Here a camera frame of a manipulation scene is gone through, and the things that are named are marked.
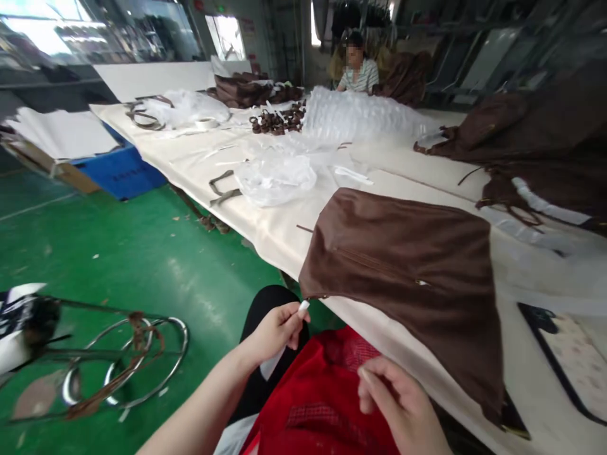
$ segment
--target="green floor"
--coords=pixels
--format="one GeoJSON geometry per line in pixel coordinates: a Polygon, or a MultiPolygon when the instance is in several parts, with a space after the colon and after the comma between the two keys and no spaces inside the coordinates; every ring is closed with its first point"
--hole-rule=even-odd
{"type": "MultiPolygon", "coordinates": [[[[54,296],[181,318],[191,335],[168,391],[131,410],[123,423],[121,412],[111,409],[72,422],[0,427],[3,454],[133,454],[237,344],[254,294],[281,283],[278,271],[238,234],[207,233],[187,216],[167,186],[117,202],[105,193],[71,195],[70,188],[17,170],[0,172],[0,190],[0,289],[46,282],[44,293],[54,296]]],[[[311,314],[313,331],[341,325],[320,303],[311,314]]],[[[82,346],[115,320],[69,310],[58,334],[73,334],[64,346],[82,346]]],[[[128,329],[113,335],[105,346],[120,346],[128,329]]],[[[176,342],[172,335],[166,333],[169,348],[176,342]]],[[[34,365],[0,389],[2,419],[34,378],[61,368],[34,365]]],[[[125,394],[150,390],[169,368],[169,359],[159,359],[125,394]]],[[[99,387],[106,369],[107,363],[83,366],[85,395],[99,387]]],[[[60,409],[59,399],[53,409],[60,409]]]]}

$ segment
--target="cardboard box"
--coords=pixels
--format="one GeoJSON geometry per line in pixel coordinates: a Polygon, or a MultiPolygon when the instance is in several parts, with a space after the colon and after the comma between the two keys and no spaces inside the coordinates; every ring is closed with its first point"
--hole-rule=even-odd
{"type": "Polygon", "coordinates": [[[101,189],[69,162],[55,164],[50,156],[30,142],[3,141],[2,146],[28,169],[50,178],[58,178],[82,193],[90,194],[101,189]]]}

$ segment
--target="shelf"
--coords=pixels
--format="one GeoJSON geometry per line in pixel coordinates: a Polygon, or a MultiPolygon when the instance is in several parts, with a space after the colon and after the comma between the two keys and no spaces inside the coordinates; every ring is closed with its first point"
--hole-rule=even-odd
{"type": "Polygon", "coordinates": [[[56,88],[56,87],[72,87],[77,85],[86,85],[92,83],[103,83],[102,78],[86,79],[80,81],[68,81],[68,82],[37,82],[37,83],[24,83],[24,84],[4,84],[0,85],[0,90],[27,90],[30,88],[56,88]]]}

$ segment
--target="table leg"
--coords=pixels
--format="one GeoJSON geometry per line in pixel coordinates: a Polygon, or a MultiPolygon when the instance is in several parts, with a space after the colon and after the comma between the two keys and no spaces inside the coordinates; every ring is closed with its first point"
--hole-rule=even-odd
{"type": "Polygon", "coordinates": [[[213,223],[211,217],[206,217],[205,215],[203,215],[202,212],[198,209],[198,207],[194,205],[192,199],[190,199],[190,197],[185,193],[185,191],[183,191],[178,186],[175,186],[171,182],[169,182],[169,185],[171,186],[171,189],[175,192],[175,194],[177,194],[181,198],[181,200],[185,202],[185,205],[187,205],[190,210],[194,212],[194,215],[197,216],[200,224],[203,225],[205,229],[207,229],[207,231],[212,231],[213,229],[215,229],[215,224],[213,223]]]}

